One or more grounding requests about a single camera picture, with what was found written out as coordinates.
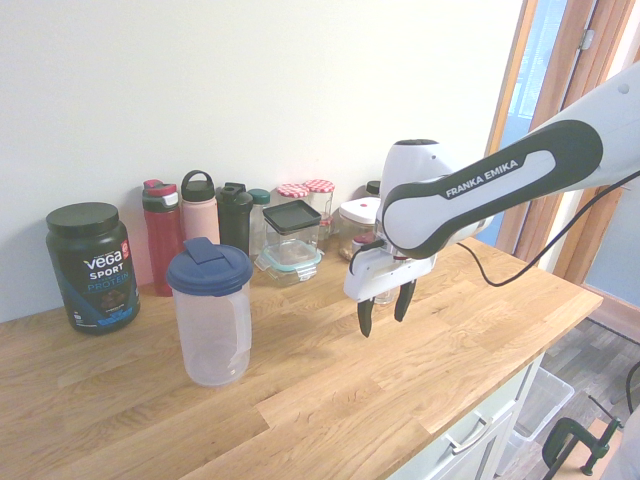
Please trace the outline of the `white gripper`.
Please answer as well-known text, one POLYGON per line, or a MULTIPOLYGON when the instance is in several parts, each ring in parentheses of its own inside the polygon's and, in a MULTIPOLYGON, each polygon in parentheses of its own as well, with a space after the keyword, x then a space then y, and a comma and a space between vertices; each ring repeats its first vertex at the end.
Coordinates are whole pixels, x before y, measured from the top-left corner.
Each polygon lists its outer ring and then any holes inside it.
POLYGON ((359 250, 352 257, 344 281, 344 293, 359 302, 358 321, 365 338, 371 335, 376 296, 400 286, 394 318, 402 322, 413 298, 415 280, 430 273, 434 266, 435 256, 399 260, 380 247, 359 250))

